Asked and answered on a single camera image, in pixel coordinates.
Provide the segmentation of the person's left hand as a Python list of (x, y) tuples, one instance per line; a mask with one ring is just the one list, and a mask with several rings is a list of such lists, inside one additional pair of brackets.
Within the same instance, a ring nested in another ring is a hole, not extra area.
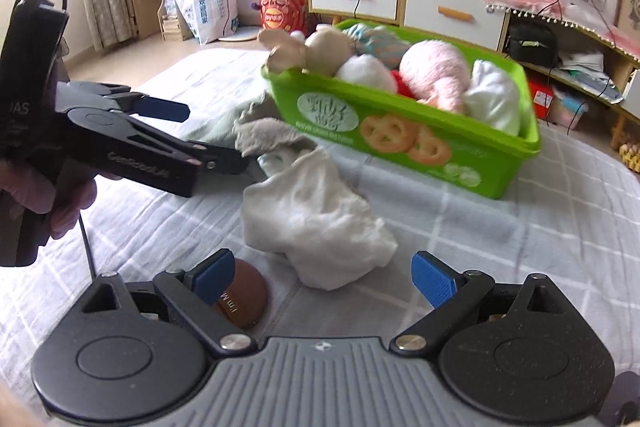
[(32, 166), (1, 158), (1, 222), (15, 222), (25, 210), (49, 215), (49, 234), (60, 239), (78, 221), (82, 210), (96, 200), (96, 180), (77, 185), (63, 196), (54, 184)]

